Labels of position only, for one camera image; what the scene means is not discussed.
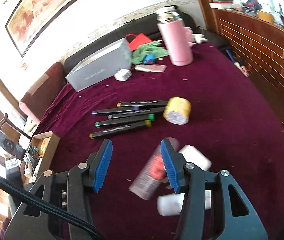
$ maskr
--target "painting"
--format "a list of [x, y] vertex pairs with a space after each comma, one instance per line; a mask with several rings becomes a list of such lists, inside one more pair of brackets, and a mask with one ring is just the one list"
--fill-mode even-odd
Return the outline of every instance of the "painting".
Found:
[[6, 30], [23, 57], [41, 32], [76, 0], [21, 0]]

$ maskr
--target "green cloth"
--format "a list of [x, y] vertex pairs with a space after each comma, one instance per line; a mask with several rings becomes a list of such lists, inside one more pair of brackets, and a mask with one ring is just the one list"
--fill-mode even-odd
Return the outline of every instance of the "green cloth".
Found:
[[132, 54], [132, 64], [141, 64], [146, 55], [153, 53], [155, 54], [155, 58], [168, 56], [168, 51], [160, 45], [161, 44], [158, 41], [152, 41], [150, 43], [140, 45]]

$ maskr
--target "metal screw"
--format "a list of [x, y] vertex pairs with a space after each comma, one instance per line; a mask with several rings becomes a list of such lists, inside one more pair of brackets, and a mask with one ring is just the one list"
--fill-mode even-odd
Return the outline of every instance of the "metal screw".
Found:
[[225, 176], [225, 177], [226, 177], [226, 176], [229, 176], [229, 174], [230, 174], [229, 171], [227, 171], [227, 170], [221, 170], [221, 175], [222, 175], [222, 176]]
[[87, 168], [87, 163], [80, 163], [80, 164], [78, 165], [78, 167], [79, 167], [80, 169], [85, 169], [85, 168]]
[[45, 176], [45, 177], [49, 177], [49, 176], [51, 176], [52, 174], [53, 174], [53, 172], [52, 172], [51, 170], [47, 170], [47, 171], [44, 172], [44, 176]]
[[193, 169], [193, 168], [195, 167], [195, 165], [194, 165], [193, 163], [186, 163], [186, 164], [185, 164], [185, 167], [186, 167], [187, 169]]

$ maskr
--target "maroon tablecloth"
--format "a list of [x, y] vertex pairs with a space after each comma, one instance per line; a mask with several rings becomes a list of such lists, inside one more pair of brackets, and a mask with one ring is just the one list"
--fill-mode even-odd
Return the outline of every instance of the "maroon tablecloth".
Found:
[[158, 116], [151, 128], [113, 136], [113, 157], [104, 187], [91, 197], [95, 225], [107, 239], [173, 239], [178, 217], [158, 214], [159, 195], [172, 193], [161, 186], [146, 201], [128, 190], [165, 137], [181, 147], [193, 145], [212, 162], [210, 171], [227, 169], [254, 208], [269, 234], [284, 221], [284, 135], [272, 110], [244, 75], [210, 44], [192, 48], [194, 61], [173, 66], [168, 57], [164, 73], [133, 72], [126, 82], [113, 77], [81, 92], [66, 85], [45, 113], [37, 133], [52, 130], [59, 137], [51, 169], [66, 171], [96, 151], [102, 139], [89, 134], [100, 129], [93, 110], [136, 100], [188, 99], [192, 104], [186, 125]]

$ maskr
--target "red bag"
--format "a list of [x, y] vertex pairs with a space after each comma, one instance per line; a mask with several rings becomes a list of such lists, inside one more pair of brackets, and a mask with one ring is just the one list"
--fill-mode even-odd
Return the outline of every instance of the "red bag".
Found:
[[136, 34], [128, 34], [125, 37], [129, 37], [129, 36], [135, 36], [135, 39], [133, 41], [131, 41], [131, 43], [129, 44], [131, 51], [136, 50], [140, 45], [152, 42], [152, 40], [145, 36], [143, 33], [136, 35]]

